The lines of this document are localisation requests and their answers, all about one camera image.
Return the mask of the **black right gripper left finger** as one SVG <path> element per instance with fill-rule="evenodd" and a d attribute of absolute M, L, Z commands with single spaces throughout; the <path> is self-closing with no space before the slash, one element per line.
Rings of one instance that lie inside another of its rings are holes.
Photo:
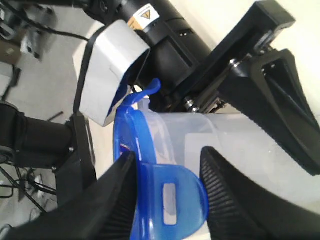
<path fill-rule="evenodd" d="M 88 189 L 36 220 L 14 227 L 6 240 L 128 240 L 137 206 L 137 162 L 132 151 Z"/>

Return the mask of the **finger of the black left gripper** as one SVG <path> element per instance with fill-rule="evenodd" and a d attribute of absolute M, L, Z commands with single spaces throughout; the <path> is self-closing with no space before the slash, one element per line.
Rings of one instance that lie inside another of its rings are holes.
<path fill-rule="evenodd" d="M 320 126 L 288 50 L 242 62 L 219 86 L 223 100 L 247 116 L 311 176 L 320 173 Z"/>

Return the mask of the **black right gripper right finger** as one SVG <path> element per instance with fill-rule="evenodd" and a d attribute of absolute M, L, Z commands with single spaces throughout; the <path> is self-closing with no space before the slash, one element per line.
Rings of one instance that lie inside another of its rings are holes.
<path fill-rule="evenodd" d="M 215 148 L 200 153 L 212 240 L 318 240 L 320 215 L 264 189 Z"/>

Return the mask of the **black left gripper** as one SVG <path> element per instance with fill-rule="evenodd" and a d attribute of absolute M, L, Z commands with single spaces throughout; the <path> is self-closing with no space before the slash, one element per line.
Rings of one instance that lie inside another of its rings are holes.
<path fill-rule="evenodd" d="M 150 108 L 158 113 L 194 108 L 209 112 L 215 99 L 212 84 L 229 61 L 264 50 L 282 29 L 295 22 L 276 1 L 257 1 L 210 49 L 169 1 L 153 0 L 151 4 L 160 18 L 143 34 L 151 54 L 139 85 L 144 88 L 152 78 L 160 79 L 160 91 L 150 97 Z"/>

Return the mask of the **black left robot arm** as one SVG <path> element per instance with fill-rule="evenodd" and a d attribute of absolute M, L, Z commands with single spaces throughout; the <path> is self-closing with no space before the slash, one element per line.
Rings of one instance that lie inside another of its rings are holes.
<path fill-rule="evenodd" d="M 296 59 L 272 47 L 296 19 L 275 0 L 258 0 L 210 49 L 168 0 L 93 0 L 85 13 L 102 27 L 87 41 L 73 111 L 100 125 L 133 86 L 158 113 L 215 114 L 231 105 L 303 170 L 320 173 L 320 127 Z"/>

